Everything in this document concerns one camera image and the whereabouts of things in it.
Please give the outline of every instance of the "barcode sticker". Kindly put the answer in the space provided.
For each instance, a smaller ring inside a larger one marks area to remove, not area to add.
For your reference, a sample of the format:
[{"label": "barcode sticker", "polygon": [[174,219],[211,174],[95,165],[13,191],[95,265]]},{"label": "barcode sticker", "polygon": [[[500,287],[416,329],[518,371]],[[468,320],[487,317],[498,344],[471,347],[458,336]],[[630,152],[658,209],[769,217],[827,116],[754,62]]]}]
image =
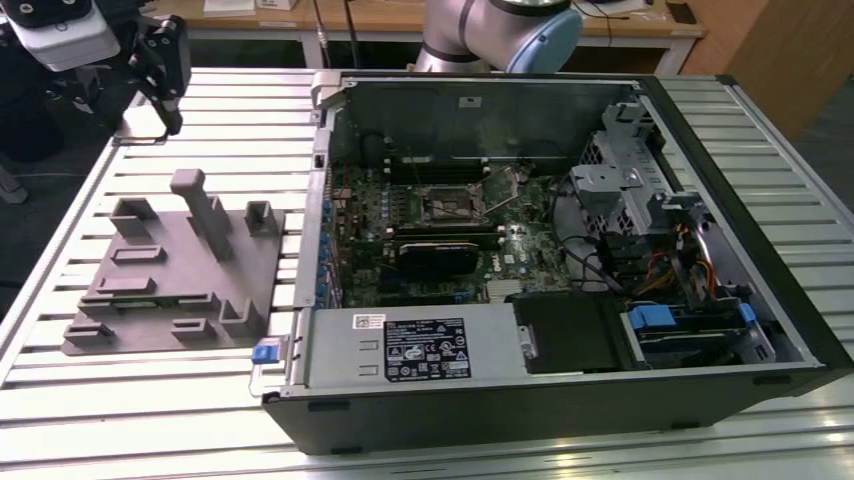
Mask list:
[{"label": "barcode sticker", "polygon": [[383,324],[386,323],[386,314],[384,313],[358,313],[352,316],[352,328],[354,329],[366,329],[366,328],[383,328]]}]

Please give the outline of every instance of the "motherboard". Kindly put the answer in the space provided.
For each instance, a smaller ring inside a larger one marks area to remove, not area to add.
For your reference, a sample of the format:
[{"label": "motherboard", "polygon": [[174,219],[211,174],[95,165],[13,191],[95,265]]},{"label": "motherboard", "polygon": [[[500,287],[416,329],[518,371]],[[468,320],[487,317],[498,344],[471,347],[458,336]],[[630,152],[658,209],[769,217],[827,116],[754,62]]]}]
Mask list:
[{"label": "motherboard", "polygon": [[388,169],[334,176],[346,307],[503,302],[573,288],[547,219],[559,178],[510,164],[484,168],[479,182],[427,184],[416,163],[403,168],[412,183]]}]

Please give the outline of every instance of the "power supply label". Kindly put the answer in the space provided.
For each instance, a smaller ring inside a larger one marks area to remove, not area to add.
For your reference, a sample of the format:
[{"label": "power supply label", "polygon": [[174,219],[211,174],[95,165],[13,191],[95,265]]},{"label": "power supply label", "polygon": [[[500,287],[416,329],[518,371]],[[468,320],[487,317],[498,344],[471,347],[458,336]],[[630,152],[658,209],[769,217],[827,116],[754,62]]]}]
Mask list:
[{"label": "power supply label", "polygon": [[383,332],[390,382],[471,377],[462,318],[386,321]]}]

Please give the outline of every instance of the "black cable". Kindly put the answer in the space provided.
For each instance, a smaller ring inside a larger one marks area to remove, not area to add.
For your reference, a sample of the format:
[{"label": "black cable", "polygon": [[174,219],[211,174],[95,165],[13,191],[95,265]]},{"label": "black cable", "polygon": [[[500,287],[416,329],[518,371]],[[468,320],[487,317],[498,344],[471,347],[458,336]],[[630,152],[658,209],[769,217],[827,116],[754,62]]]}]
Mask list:
[{"label": "black cable", "polygon": [[350,50],[352,51],[352,66],[356,70],[362,68],[362,59],[359,58],[359,39],[356,38],[356,27],[352,23],[352,12],[350,11],[351,0],[344,2],[344,15],[347,16],[347,30],[350,32]]},{"label": "black cable", "polygon": [[613,17],[607,13],[605,13],[605,10],[602,10],[599,5],[597,5],[594,2],[590,2],[590,4],[595,7],[597,10],[599,10],[599,13],[602,15],[591,15],[590,13],[587,13],[582,9],[582,7],[578,5],[578,2],[575,0],[573,0],[573,5],[575,6],[575,9],[579,12],[582,12],[582,14],[585,14],[590,18],[605,18],[605,25],[609,28],[609,48],[610,48],[614,45],[614,33],[611,32],[611,19],[614,19],[614,20],[629,20],[629,17]]},{"label": "black cable", "polygon": [[318,0],[311,0],[315,7],[315,22],[318,23],[318,40],[320,41],[320,50],[323,51],[323,67],[332,68],[332,59],[330,58],[330,42],[326,35],[326,25],[323,25],[323,16],[320,15],[320,7]]}]

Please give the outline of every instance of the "slotted aluminum surface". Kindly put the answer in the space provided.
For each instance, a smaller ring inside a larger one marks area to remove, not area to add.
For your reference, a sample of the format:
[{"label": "slotted aluminum surface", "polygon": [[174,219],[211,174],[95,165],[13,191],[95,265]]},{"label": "slotted aluminum surface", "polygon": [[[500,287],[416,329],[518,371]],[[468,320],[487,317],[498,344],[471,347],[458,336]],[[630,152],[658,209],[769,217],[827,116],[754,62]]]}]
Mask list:
[{"label": "slotted aluminum surface", "polygon": [[[710,78],[665,83],[853,351],[854,244],[835,197],[803,161],[778,148],[786,145],[769,128],[757,127],[755,113],[739,106],[734,91]],[[105,214],[120,195],[146,196],[156,209],[183,209],[167,193],[175,168],[206,170],[208,190],[226,208],[267,199],[288,211],[272,318],[274,331],[288,330],[312,145],[310,84],[311,71],[196,69],[182,103],[182,135],[160,147],[107,149],[0,330],[0,339],[8,335],[0,378],[11,367],[0,389],[5,475],[682,479],[805,478],[819,471],[822,478],[850,478],[854,377],[801,398],[765,402],[706,429],[307,457],[250,395],[248,349],[65,357],[63,330],[113,231]],[[689,174],[675,167],[690,186]]]}]

